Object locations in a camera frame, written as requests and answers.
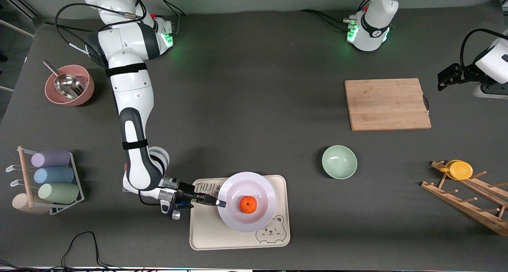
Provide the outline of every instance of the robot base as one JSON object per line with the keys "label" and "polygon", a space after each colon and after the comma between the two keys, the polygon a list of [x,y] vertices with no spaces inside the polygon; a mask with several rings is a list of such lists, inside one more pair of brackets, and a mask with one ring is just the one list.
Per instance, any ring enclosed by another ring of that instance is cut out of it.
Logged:
{"label": "robot base", "polygon": [[475,86],[475,89],[473,90],[473,95],[478,98],[490,98],[490,99],[508,99],[508,95],[499,93],[499,94],[492,94],[492,93],[486,93],[481,88],[482,84],[479,84]]}
{"label": "robot base", "polygon": [[173,47],[173,24],[171,21],[166,21],[160,17],[156,17],[154,21],[156,21],[158,25],[156,35],[160,41],[160,55],[163,55],[169,48]]}
{"label": "robot base", "polygon": [[369,32],[363,28],[361,23],[359,23],[364,13],[365,11],[361,10],[356,14],[349,16],[350,19],[356,19],[357,24],[354,25],[354,27],[348,32],[346,41],[362,51],[370,52],[377,50],[381,44],[386,41],[390,28],[388,27],[385,33],[381,33],[381,31],[379,31],[379,37],[370,37]]}

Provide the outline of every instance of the dark gray table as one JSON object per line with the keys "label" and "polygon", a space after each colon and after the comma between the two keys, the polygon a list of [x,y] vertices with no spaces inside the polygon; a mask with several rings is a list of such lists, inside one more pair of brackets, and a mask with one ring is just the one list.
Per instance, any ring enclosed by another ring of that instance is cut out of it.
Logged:
{"label": "dark gray table", "polygon": [[[21,174],[4,173],[0,258],[57,265],[72,237],[92,230],[103,261],[120,266],[506,271],[508,238],[418,186],[438,180],[430,160],[455,158],[506,182],[507,101],[475,98],[473,84],[437,91],[437,73],[458,61],[470,30],[503,30],[499,5],[400,10],[393,23],[386,44],[363,53],[310,13],[182,18],[176,47],[147,62],[155,93],[149,143],[167,149],[169,175],[186,182],[247,170],[281,174],[292,233],[284,248],[201,252],[189,246],[188,213],[170,221],[121,192],[125,156],[105,75],[53,27],[40,26],[0,127],[0,167],[18,163],[18,145],[73,150],[87,199],[56,216],[24,214],[11,207],[22,187],[9,187]],[[475,34],[466,61],[492,40]],[[93,101],[48,102],[43,59],[88,68]],[[431,129],[350,130],[344,80],[411,77],[430,101]],[[352,178],[323,174],[320,153],[334,144],[356,153]],[[75,243],[67,264],[95,266],[90,237]]]}

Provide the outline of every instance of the blue cup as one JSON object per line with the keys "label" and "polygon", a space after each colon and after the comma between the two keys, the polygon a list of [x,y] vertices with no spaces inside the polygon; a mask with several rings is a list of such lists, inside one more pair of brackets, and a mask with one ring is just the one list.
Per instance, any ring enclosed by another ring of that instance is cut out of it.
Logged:
{"label": "blue cup", "polygon": [[33,174],[37,184],[72,183],[74,170],[70,167],[47,167],[38,169]]}

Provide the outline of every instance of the green bowl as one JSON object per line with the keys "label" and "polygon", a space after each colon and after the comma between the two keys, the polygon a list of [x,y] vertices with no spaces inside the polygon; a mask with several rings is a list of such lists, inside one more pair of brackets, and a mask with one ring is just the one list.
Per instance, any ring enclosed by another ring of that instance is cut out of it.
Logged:
{"label": "green bowl", "polygon": [[323,169],[336,179],[347,179],[356,171],[358,162],[351,149],[335,145],[326,149],[323,153]]}

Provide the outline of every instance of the pink bowl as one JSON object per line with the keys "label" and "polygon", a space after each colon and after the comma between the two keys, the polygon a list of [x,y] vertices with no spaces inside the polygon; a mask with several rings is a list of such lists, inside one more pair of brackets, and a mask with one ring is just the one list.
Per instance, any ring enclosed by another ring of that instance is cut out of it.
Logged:
{"label": "pink bowl", "polygon": [[58,72],[75,75],[85,90],[79,97],[69,100],[56,91],[54,86],[56,76],[51,74],[46,81],[46,86],[44,87],[44,93],[50,102],[65,106],[78,106],[84,104],[92,97],[95,90],[94,80],[90,77],[87,69],[79,65],[67,65],[58,69]]}

